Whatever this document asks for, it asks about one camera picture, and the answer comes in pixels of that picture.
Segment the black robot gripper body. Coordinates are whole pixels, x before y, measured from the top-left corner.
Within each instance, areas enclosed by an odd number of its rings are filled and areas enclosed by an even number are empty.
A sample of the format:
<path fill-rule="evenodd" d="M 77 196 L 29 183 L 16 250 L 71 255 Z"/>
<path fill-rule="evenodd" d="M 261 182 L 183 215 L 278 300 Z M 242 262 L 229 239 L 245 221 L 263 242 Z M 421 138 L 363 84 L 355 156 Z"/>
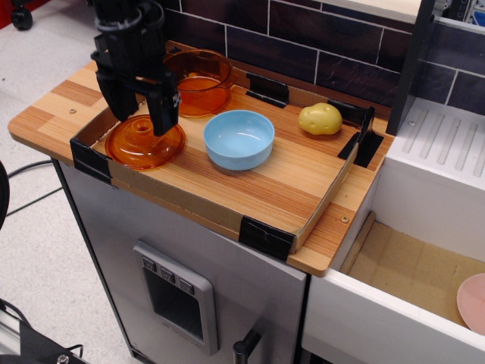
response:
<path fill-rule="evenodd" d="M 94 1 L 95 38 L 92 59 L 98 71 L 121 80 L 134 93 L 166 96 L 177 90 L 164 65 L 165 12 L 158 1 Z"/>

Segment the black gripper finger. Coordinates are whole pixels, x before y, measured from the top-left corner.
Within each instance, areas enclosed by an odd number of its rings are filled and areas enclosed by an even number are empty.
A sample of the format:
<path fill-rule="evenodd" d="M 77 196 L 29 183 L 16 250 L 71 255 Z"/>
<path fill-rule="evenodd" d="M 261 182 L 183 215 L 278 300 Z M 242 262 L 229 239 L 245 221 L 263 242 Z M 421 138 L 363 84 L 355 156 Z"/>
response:
<path fill-rule="evenodd" d="M 161 91 L 151 91 L 146 101 L 155 136 L 165 135 L 178 124 L 180 93 L 177 90 L 168 96 Z"/>
<path fill-rule="evenodd" d="M 121 80 L 101 71 L 96 72 L 96 79 L 111 112 L 119 121 L 125 121 L 138 110 L 136 94 Z"/>

